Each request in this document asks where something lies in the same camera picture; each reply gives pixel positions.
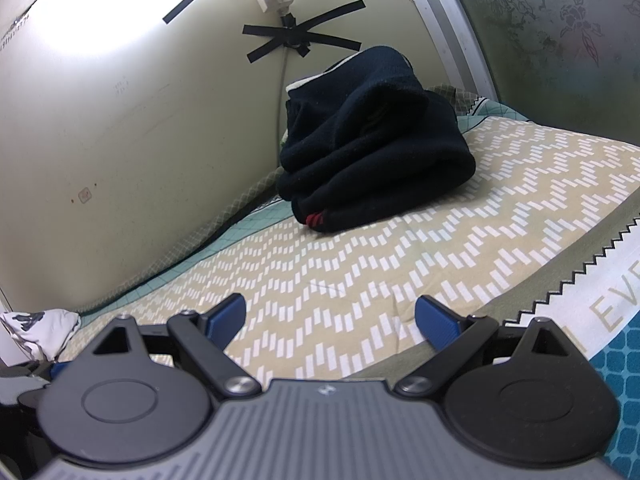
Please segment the folded dark navy clothes pile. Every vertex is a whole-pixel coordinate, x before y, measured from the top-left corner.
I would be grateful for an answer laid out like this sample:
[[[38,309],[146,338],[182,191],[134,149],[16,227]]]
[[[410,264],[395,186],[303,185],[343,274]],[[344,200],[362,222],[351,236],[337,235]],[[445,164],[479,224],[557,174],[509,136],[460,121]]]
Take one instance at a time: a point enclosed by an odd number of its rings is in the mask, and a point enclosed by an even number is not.
[[[336,233],[397,216],[475,174],[454,108],[391,47],[344,58],[286,94],[277,188],[308,229]]]

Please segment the white printed garment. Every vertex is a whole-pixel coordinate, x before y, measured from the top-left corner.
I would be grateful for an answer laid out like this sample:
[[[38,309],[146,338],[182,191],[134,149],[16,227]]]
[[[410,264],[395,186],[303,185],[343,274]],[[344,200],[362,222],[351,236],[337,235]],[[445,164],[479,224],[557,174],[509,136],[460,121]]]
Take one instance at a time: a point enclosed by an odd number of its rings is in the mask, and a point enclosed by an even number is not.
[[[81,317],[64,309],[3,312],[1,324],[29,359],[53,362],[80,329]]]

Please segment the frosted floral glass window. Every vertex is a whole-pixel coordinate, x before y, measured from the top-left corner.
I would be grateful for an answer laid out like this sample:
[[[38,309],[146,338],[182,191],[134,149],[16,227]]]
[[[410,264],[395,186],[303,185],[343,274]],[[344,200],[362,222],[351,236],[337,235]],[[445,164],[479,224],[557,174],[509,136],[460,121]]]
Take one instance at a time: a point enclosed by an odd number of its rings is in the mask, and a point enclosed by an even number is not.
[[[639,0],[459,1],[501,103],[639,142]]]

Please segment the wall outlet plate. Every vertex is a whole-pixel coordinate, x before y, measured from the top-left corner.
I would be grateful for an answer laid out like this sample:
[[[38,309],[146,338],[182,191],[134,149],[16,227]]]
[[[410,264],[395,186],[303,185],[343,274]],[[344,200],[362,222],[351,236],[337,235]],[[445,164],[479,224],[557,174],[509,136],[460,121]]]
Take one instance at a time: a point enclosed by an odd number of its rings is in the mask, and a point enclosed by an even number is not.
[[[92,197],[92,193],[88,188],[83,188],[79,193],[78,193],[78,200],[82,203],[85,204],[88,202],[88,200],[90,200],[90,198]]]

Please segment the black tape cross on wall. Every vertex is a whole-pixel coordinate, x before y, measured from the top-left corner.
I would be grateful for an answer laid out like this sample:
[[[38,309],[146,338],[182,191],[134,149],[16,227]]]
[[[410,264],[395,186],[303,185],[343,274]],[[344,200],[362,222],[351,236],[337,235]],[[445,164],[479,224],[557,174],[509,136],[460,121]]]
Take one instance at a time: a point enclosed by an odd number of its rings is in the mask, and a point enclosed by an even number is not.
[[[193,1],[194,0],[181,0],[163,16],[163,22],[169,24],[181,12],[186,10]],[[366,4],[363,0],[356,0],[342,4],[337,8],[323,12],[300,23],[290,11],[285,12],[284,9],[278,9],[277,14],[280,18],[280,26],[249,24],[243,26],[242,34],[245,36],[268,38],[268,41],[260,47],[248,52],[246,58],[248,62],[255,63],[279,48],[293,50],[301,58],[306,58],[313,44],[358,52],[361,48],[360,41],[314,32],[314,28],[326,24],[329,21],[342,18],[347,14],[363,10],[365,7]]]

